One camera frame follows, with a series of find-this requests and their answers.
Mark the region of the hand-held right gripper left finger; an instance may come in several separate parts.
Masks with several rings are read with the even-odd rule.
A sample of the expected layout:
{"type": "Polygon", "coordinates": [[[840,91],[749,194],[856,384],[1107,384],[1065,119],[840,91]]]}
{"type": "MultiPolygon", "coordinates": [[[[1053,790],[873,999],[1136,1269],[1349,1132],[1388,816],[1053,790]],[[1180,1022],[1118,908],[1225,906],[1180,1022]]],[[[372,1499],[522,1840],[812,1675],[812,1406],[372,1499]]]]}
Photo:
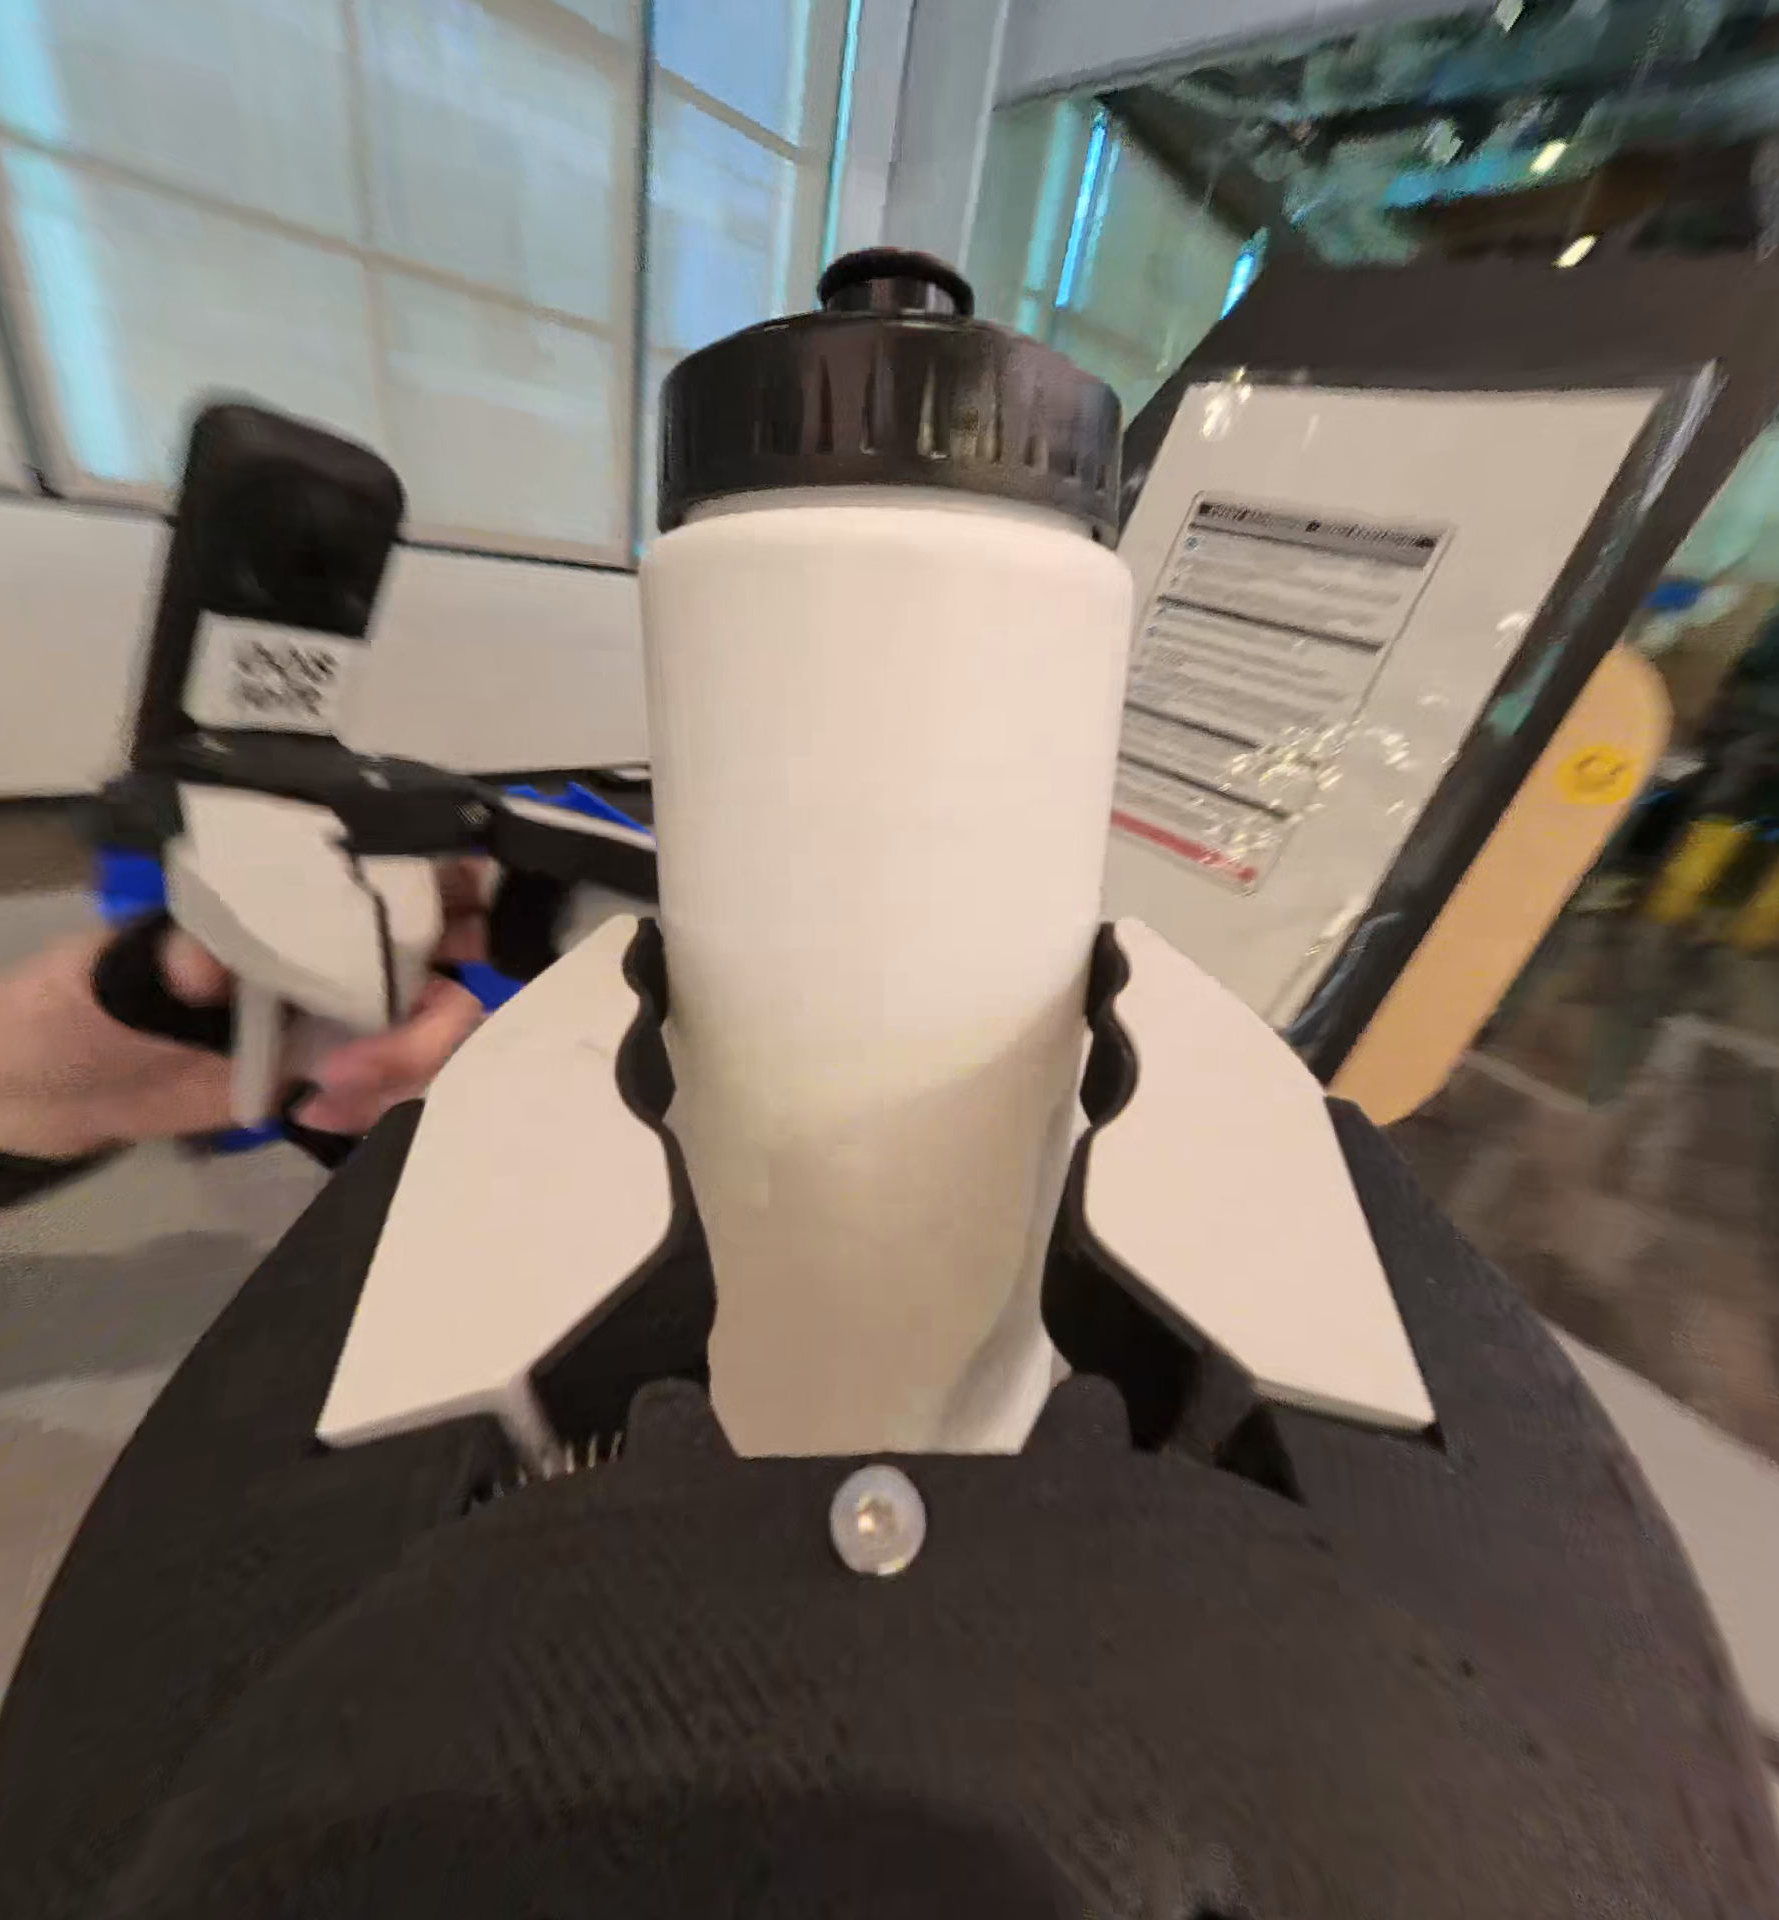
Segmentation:
{"type": "Polygon", "coordinates": [[[492,1417],[559,1450],[538,1367],[674,1223],[668,1151],[622,1093],[642,1012],[613,914],[492,1012],[427,1089],[318,1414],[333,1450],[492,1417]]]}

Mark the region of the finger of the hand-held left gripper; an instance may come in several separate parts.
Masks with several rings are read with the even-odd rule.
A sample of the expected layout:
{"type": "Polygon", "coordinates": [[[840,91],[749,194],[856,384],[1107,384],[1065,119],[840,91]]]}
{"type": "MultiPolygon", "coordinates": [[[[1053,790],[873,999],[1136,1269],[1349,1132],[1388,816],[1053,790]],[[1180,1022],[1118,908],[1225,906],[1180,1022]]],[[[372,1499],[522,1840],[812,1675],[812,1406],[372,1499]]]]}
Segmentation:
{"type": "Polygon", "coordinates": [[[655,836],[583,783],[489,783],[489,965],[549,968],[590,891],[659,903],[655,836]]]}

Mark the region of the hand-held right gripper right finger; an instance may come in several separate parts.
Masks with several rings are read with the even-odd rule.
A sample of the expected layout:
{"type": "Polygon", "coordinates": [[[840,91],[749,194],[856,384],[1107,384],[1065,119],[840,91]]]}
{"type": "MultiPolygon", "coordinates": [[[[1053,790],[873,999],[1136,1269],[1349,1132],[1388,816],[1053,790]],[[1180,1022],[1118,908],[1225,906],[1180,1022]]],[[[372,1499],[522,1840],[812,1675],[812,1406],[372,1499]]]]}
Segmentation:
{"type": "Polygon", "coordinates": [[[1264,1399],[1426,1431],[1435,1406],[1318,1076],[1160,933],[1110,934],[1133,1085],[1092,1125],[1101,1251],[1264,1399]]]}

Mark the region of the white plastic water bottle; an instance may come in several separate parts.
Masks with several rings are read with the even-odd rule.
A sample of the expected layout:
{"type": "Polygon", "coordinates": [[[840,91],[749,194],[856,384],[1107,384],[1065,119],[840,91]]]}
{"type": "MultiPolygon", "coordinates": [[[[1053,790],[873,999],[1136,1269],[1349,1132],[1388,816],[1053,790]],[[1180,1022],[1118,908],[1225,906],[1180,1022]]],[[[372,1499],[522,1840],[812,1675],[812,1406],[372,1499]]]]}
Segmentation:
{"type": "Polygon", "coordinates": [[[681,357],[659,425],[637,591],[717,1414],[746,1458],[1014,1451],[1136,614],[1118,394],[874,249],[681,357]]]}

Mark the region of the blue plastic bin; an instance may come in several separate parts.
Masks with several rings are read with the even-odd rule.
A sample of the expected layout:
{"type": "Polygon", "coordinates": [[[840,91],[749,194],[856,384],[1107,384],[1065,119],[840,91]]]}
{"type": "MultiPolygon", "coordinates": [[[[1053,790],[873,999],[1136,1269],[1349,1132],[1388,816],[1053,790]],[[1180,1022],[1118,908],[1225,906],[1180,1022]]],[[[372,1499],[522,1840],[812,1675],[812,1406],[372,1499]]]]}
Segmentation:
{"type": "Polygon", "coordinates": [[[96,845],[108,920],[167,914],[237,982],[237,1123],[213,1139],[292,1136],[326,1167],[346,1155],[278,1116],[284,1054],[382,1034],[409,1012],[438,970],[443,872],[489,864],[489,813],[489,783],[408,760],[269,783],[110,783],[96,845]]]}

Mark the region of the person's left hand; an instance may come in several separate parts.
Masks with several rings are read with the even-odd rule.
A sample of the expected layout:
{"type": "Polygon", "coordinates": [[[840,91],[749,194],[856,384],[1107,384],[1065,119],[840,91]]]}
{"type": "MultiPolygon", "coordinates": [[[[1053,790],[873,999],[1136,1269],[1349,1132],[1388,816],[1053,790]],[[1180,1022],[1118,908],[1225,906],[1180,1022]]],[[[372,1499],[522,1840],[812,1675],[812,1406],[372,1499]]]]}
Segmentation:
{"type": "MultiPolygon", "coordinates": [[[[483,1027],[486,1007],[450,970],[483,946],[480,872],[448,869],[443,900],[438,970],[405,1020],[284,1054],[278,1116],[297,1136],[363,1136],[483,1027]]],[[[0,975],[0,1148],[60,1161],[235,1128],[235,986],[167,914],[80,933],[0,975]]]]}

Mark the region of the acrylic sign stand wooden board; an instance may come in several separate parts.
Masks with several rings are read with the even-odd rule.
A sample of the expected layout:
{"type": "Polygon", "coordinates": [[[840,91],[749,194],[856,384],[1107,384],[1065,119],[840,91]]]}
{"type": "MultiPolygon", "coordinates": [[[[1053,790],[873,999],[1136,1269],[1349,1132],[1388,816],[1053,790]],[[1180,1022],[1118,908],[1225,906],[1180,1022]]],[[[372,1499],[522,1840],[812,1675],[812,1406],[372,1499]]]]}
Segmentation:
{"type": "Polygon", "coordinates": [[[1637,614],[1777,413],[1779,259],[1270,267],[1127,433],[1113,914],[1424,1108],[1657,773],[1637,614]]]}

